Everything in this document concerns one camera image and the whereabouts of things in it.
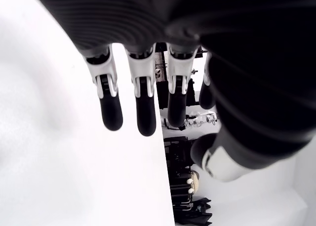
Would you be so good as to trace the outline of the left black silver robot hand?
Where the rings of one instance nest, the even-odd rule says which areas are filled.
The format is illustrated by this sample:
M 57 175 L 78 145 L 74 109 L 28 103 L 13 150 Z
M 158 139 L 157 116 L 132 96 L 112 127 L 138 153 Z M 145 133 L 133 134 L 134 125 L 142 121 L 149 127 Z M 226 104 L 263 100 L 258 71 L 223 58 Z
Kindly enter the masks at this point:
M 316 134 L 316 0 L 39 0 L 85 58 L 109 130 L 123 123 L 112 44 L 124 46 L 137 125 L 150 136 L 155 47 L 168 52 L 168 122 L 185 120 L 199 47 L 208 52 L 199 104 L 217 134 L 191 157 L 223 182 L 289 158 Z

